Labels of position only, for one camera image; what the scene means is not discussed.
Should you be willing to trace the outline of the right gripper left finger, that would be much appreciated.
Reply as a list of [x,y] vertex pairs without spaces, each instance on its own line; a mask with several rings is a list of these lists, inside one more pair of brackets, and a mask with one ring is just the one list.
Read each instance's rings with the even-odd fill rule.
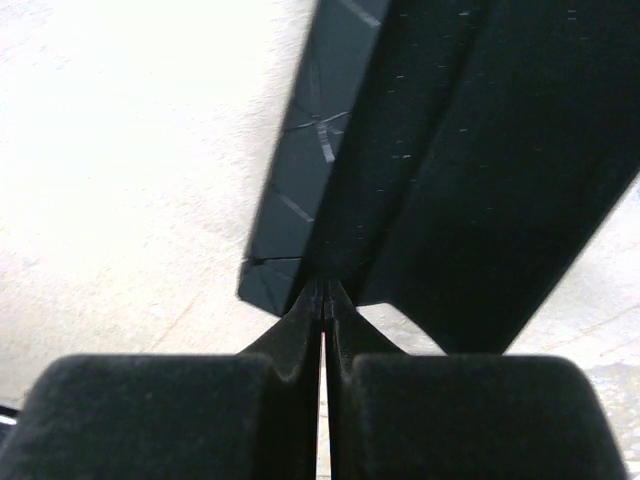
[[311,479],[323,286],[234,355],[73,355],[37,379],[5,479]]

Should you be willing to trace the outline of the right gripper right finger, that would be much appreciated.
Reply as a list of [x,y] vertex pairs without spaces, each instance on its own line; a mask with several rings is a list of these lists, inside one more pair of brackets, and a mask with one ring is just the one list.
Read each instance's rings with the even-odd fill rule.
[[402,351],[324,285],[336,479],[623,479],[583,372],[550,356]]

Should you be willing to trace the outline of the black glasses case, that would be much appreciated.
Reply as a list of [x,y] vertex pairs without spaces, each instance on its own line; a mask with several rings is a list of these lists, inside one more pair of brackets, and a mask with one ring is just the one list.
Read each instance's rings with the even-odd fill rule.
[[635,1],[321,1],[240,271],[501,353],[639,171]]

